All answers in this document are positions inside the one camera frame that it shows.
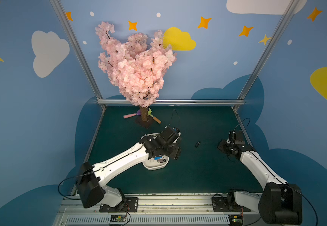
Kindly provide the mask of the white storage box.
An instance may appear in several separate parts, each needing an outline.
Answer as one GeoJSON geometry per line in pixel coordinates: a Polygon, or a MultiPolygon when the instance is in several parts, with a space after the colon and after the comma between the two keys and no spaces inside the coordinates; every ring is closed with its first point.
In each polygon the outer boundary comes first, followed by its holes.
{"type": "Polygon", "coordinates": [[[157,160],[155,160],[154,158],[151,158],[149,160],[143,161],[142,164],[147,170],[159,170],[159,169],[166,167],[170,158],[166,155],[163,155],[163,159],[166,159],[167,162],[158,163],[157,160]]]}

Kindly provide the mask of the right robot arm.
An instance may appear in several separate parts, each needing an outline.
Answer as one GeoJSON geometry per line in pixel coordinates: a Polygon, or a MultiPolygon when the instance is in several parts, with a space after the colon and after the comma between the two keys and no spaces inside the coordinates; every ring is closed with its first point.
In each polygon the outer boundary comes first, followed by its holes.
{"type": "Polygon", "coordinates": [[[302,223],[302,196],[296,184],[289,184],[276,174],[258,152],[245,143],[242,131],[230,131],[228,139],[218,144],[218,149],[235,157],[254,175],[263,189],[261,195],[246,191],[228,193],[227,207],[243,207],[256,212],[267,224],[300,225],[302,223]]]}

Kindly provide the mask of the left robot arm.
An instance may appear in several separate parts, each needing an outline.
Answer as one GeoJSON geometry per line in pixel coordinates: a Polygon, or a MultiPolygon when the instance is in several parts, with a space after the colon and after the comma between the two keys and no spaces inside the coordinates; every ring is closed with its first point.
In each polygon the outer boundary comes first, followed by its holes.
{"type": "Polygon", "coordinates": [[[123,192],[108,186],[108,183],[140,163],[147,170],[166,167],[169,160],[180,156],[181,140],[179,129],[166,127],[160,133],[142,136],[134,146],[108,160],[96,164],[84,163],[75,183],[83,207],[87,209],[102,203],[111,208],[122,208],[126,204],[123,192]]]}

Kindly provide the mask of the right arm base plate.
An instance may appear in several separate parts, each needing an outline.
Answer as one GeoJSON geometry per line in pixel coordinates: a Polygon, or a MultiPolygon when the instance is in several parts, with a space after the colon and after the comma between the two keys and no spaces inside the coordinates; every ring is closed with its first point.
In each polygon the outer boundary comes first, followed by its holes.
{"type": "Polygon", "coordinates": [[[251,212],[248,208],[228,203],[226,197],[214,196],[211,202],[214,212],[251,212]]]}

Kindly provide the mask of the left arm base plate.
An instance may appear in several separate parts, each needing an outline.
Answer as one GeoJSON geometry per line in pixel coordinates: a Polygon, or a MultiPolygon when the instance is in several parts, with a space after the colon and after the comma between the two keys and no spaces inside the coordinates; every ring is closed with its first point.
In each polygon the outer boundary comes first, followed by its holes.
{"type": "Polygon", "coordinates": [[[116,207],[110,207],[109,205],[101,204],[99,212],[101,213],[113,213],[113,212],[128,212],[135,213],[138,211],[139,198],[128,197],[124,198],[116,207]]]}

